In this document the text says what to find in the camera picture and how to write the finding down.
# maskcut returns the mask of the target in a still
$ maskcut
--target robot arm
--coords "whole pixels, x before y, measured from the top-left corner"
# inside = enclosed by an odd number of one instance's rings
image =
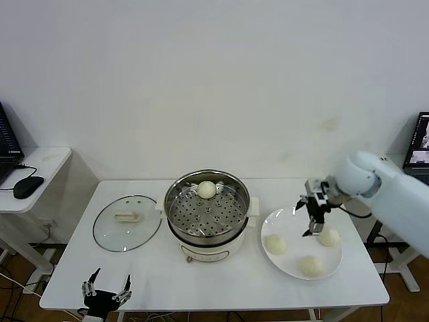
[[[310,216],[304,236],[319,234],[325,213],[357,198],[380,222],[429,257],[429,186],[404,174],[387,158],[356,152],[345,158],[333,176],[309,179],[306,190],[296,206],[307,206]]]

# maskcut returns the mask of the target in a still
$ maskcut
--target glass lid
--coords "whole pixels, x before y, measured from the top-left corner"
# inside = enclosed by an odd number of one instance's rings
[[[94,222],[96,243],[111,252],[133,250],[155,235],[161,224],[156,202],[145,196],[126,196],[107,205]]]

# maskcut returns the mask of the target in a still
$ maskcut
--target computer mouse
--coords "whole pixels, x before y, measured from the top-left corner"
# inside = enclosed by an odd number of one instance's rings
[[[13,196],[16,199],[28,198],[44,181],[41,176],[28,176],[15,184]]]

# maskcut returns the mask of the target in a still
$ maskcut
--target steamer basket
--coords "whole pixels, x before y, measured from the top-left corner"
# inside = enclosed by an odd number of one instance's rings
[[[213,198],[196,193],[198,184],[216,184]],[[178,179],[167,191],[164,209],[173,233],[197,247],[217,247],[235,239],[247,224],[250,196],[233,175],[217,170],[199,170]]]

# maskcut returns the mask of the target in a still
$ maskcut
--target computer screen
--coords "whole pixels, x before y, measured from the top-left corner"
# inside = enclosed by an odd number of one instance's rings
[[[404,166],[429,167],[429,112],[421,112]]]
[[[18,141],[0,103],[0,157],[21,159],[24,157]]]

